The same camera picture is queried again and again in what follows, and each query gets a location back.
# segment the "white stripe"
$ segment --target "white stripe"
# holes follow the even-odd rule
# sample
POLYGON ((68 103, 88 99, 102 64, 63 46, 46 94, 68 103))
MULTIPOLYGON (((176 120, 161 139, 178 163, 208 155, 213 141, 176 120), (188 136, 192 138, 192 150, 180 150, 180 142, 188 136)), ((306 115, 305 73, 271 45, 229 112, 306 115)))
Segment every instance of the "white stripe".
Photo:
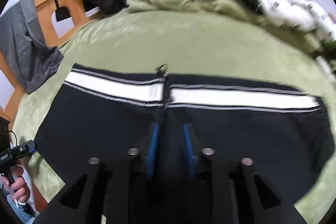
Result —
POLYGON ((191 104, 174 104, 169 105, 168 107, 188 107, 196 109, 207 109, 207 110, 253 110, 253 111, 263 111, 263 112, 277 112, 277 113, 306 113, 320 110, 320 108, 315 109, 300 109, 300 110, 291 110, 291 109, 272 109, 272 108, 260 108, 260 107, 226 107, 226 106, 203 106, 203 105, 191 105, 191 104))
POLYGON ((272 93, 285 93, 292 95, 307 95, 305 92, 297 91, 297 90, 279 90, 273 88, 249 88, 247 86, 239 86, 239 85, 183 85, 183 84, 173 84, 170 86, 171 88, 182 88, 182 89, 215 89, 215 90, 244 90, 244 91, 265 91, 272 93))
POLYGON ((161 101, 163 84, 131 85, 71 71, 66 81, 83 88, 137 101, 161 101))
POLYGON ((319 106, 313 96, 296 96, 237 90, 172 89, 172 104, 251 106, 267 108, 312 108, 319 106))
POLYGON ((127 80, 127 79, 122 79, 122 78, 117 78, 117 77, 113 77, 113 76, 109 76, 109 75, 104 75, 101 73, 97 73, 97 72, 93 72, 93 71, 89 71, 89 70, 84 70, 84 69, 76 69, 76 68, 72 68, 71 71, 76 71, 76 72, 82 72, 82 73, 86 73, 89 75, 93 75, 93 76, 97 76, 97 77, 102 77, 102 78, 106 78, 112 81, 117 81, 117 82, 122 82, 122 83, 127 83, 127 84, 138 84, 138 85, 143 85, 143 84, 151 84, 151 83, 155 83, 155 82, 164 82, 164 78, 155 78, 153 80, 149 80, 149 81, 135 81, 135 80, 127 80))
POLYGON ((98 96, 98 97, 101 97, 101 98, 104 98, 104 99, 107 99, 107 100, 111 100, 111 101, 128 103, 128 104, 143 106, 143 107, 153 107, 153 106, 161 107, 161 106, 163 106, 162 103, 142 103, 142 102, 132 101, 132 100, 129 100, 129 99, 123 99, 123 98, 116 98, 116 97, 108 96, 108 95, 101 94, 101 93, 98 93, 98 92, 95 92, 95 91, 92 91, 92 90, 87 90, 87 89, 81 88, 80 86, 76 86, 76 85, 70 84, 68 82, 64 82, 63 84, 67 85, 67 86, 70 86, 72 88, 75 88, 77 90, 80 90, 82 92, 85 92, 85 93, 88 93, 88 94, 91 94, 91 95, 94 95, 94 96, 98 96))

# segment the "zipper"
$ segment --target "zipper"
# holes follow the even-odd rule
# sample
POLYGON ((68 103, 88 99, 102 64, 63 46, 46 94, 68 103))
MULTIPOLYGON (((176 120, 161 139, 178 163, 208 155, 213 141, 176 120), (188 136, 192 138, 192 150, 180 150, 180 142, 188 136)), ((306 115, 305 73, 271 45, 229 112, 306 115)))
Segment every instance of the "zipper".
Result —
POLYGON ((162 103, 163 103, 163 108, 161 110, 162 116, 165 115, 165 112, 167 110, 168 105, 172 102, 172 99, 170 97, 170 77, 168 73, 168 65, 167 64, 162 64, 161 66, 157 67, 155 69, 157 71, 156 75, 159 78, 164 78, 163 81, 163 95, 162 95, 162 103))

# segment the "green blanket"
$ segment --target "green blanket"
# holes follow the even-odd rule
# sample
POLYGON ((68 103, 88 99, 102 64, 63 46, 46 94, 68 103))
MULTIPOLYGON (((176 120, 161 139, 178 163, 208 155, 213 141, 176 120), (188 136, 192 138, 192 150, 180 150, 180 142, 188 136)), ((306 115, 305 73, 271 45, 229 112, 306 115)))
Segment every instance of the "green blanket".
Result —
POLYGON ((322 52, 319 40, 314 32, 303 33, 288 27, 277 28, 268 23, 265 16, 259 16, 250 11, 239 0, 127 0, 130 13, 152 11, 152 10, 173 10, 184 12, 208 11, 222 15, 228 15, 240 21, 251 22, 260 25, 274 36, 286 41, 307 54, 315 55, 315 52, 322 52))
MULTIPOLYGON (((293 40, 297 39, 297 33, 286 32, 293 40)), ((315 61, 248 20, 238 21, 208 12, 129 14, 122 10, 83 26, 61 47, 61 52, 64 60, 56 75, 21 100, 14 124, 20 143, 35 137, 74 63, 123 73, 153 73, 158 65, 166 63, 170 73, 291 85, 323 97, 336 136, 336 91, 315 61)), ((64 183, 38 153, 24 164, 47 201, 63 187, 64 183)), ((318 183, 296 204, 308 224, 318 223, 329 209, 336 197, 335 180, 336 159, 333 157, 318 183)))

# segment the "wooden headboard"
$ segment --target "wooden headboard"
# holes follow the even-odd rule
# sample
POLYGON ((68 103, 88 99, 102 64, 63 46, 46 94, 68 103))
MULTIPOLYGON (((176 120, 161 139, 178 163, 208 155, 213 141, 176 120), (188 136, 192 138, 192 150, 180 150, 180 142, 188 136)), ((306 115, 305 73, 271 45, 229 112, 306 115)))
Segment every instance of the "wooden headboard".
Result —
MULTIPOLYGON (((69 13, 73 19, 74 27, 71 28, 61 37, 58 37, 55 28, 51 22, 51 16, 56 10, 56 5, 54 0, 34 0, 36 5, 36 11, 41 25, 41 29, 48 46, 60 46, 67 39, 69 39, 75 31, 85 23, 91 21, 92 19, 98 18, 101 12, 98 12, 90 17, 86 17, 85 10, 83 6, 83 0, 57 0, 59 6, 65 6, 68 8, 69 13)), ((25 91, 20 86, 19 82, 11 72, 9 66, 4 60, 0 52, 0 70, 3 71, 5 76, 8 78, 11 85, 14 87, 14 92, 9 99, 5 109, 0 108, 0 116, 8 119, 10 127, 13 125, 13 121, 18 109, 18 105, 25 91)))

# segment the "metal bolt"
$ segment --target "metal bolt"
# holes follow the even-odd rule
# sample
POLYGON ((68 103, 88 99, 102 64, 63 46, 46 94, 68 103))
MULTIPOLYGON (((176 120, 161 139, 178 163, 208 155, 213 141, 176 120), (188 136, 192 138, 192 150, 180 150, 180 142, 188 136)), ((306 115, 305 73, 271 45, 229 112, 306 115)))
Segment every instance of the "metal bolt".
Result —
POLYGON ((241 163, 243 165, 252 165, 253 164, 253 160, 250 159, 250 158, 244 158, 244 159, 241 160, 241 163))
POLYGON ((99 158, 97 158, 97 157, 89 158, 89 164, 97 165, 98 163, 100 163, 100 159, 99 158))
POLYGON ((212 148, 204 148, 202 149, 202 153, 204 155, 213 155, 215 153, 215 150, 213 150, 212 148))
POLYGON ((130 148, 128 150, 128 154, 135 156, 135 155, 139 154, 139 149, 137 149, 137 148, 130 148))

